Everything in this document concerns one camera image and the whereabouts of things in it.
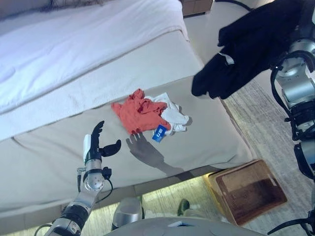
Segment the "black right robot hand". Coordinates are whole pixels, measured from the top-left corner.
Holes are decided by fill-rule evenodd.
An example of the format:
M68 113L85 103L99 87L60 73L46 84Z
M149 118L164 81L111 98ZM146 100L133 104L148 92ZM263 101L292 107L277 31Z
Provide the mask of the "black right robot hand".
M292 36L293 40L315 40L315 1L303 0L298 24Z

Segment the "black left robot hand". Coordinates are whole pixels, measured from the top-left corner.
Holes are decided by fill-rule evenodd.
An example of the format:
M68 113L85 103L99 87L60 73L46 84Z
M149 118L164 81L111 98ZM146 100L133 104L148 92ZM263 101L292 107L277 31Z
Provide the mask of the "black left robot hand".
M91 134L86 134L83 140L83 161L98 159L102 161L102 157L115 155L121 149L121 140L117 140L114 144L105 147L99 147L99 137L102 132L105 121L99 122L93 129Z

